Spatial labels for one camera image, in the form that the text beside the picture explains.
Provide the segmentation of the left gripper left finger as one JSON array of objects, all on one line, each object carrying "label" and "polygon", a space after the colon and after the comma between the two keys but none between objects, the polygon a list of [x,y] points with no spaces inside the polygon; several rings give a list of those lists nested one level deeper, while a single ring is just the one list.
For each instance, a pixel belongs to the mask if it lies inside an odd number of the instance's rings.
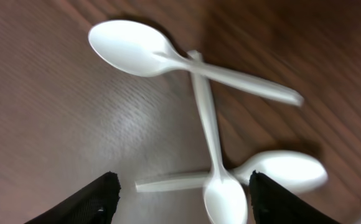
[{"label": "left gripper left finger", "polygon": [[26,224],[110,224],[120,190],[118,175],[107,172]]}]

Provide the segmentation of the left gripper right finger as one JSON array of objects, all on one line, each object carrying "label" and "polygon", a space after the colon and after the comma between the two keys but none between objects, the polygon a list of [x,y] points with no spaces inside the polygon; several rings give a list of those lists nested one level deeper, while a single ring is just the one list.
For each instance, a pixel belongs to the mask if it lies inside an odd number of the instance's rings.
[{"label": "left gripper right finger", "polygon": [[257,224],[339,224],[264,173],[254,171],[249,188]]}]

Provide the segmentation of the white spoon bowl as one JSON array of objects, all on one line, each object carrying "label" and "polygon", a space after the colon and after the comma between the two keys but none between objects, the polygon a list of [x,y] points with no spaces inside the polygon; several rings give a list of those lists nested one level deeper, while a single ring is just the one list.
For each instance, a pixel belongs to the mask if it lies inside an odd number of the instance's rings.
[{"label": "white spoon bowl", "polygon": [[242,224],[248,218],[245,192],[223,166],[217,117],[208,78],[193,68],[192,85],[212,166],[203,187],[204,205],[212,223]]},{"label": "white spoon bowl", "polygon": [[[261,172],[294,194],[312,191],[328,180],[324,166],[316,158],[296,151],[258,153],[230,171],[241,184],[248,185],[253,171]],[[167,192],[202,188],[209,172],[172,175],[135,183],[138,192]]]}]

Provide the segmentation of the white spoon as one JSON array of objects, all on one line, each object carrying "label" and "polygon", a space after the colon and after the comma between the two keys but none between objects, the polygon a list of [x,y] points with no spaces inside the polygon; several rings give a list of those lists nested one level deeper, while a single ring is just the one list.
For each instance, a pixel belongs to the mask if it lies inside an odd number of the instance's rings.
[{"label": "white spoon", "polygon": [[174,70],[186,70],[270,100],[296,106],[301,106],[304,101],[297,91],[286,86],[185,58],[162,32],[140,22],[101,22],[90,29],[88,41],[105,62],[139,77],[155,77]]}]

